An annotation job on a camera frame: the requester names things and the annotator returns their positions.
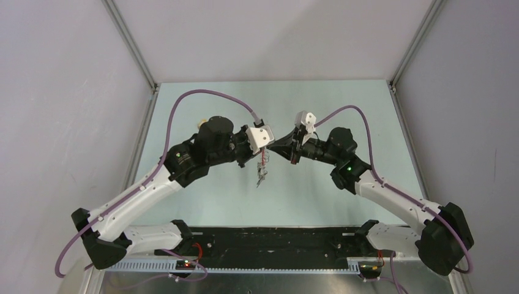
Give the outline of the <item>red-handled metal key holder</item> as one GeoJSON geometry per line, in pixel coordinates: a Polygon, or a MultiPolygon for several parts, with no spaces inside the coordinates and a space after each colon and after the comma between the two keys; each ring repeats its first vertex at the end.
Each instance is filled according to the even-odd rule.
{"type": "Polygon", "coordinates": [[[258,180],[256,183],[257,188],[259,188],[261,183],[266,179],[266,176],[268,174],[268,171],[266,170],[266,165],[267,165],[268,161],[269,161],[269,156],[267,153],[267,149],[263,148],[261,150],[260,160],[257,163],[257,176],[258,176],[258,180]]]}

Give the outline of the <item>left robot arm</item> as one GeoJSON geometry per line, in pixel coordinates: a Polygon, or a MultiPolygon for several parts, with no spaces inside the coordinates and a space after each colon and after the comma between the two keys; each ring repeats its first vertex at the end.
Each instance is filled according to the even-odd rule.
{"type": "Polygon", "coordinates": [[[159,201],[205,177],[213,166],[237,162],[240,167],[274,141],[271,128],[263,123],[242,126],[213,116],[200,124],[198,132],[174,145],[156,167],[137,183],[102,207],[72,213],[91,263],[107,269],[130,254],[174,250],[186,255],[193,249],[193,234],[182,220],[162,225],[133,226],[132,222],[159,201]]]}

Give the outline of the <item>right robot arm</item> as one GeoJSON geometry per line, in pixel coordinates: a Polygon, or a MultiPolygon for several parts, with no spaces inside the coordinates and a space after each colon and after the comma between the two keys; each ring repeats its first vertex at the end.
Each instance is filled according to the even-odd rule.
{"type": "Polygon", "coordinates": [[[414,198],[378,176],[372,165],[356,155],[357,143],[347,128],[332,129],[325,141],[303,138],[303,131],[295,128],[267,148],[292,164],[307,158],[333,165],[330,176],[338,189],[382,206],[410,227],[419,239],[409,244],[430,270],[442,276],[462,271],[457,265],[474,239],[458,205],[414,198]]]}

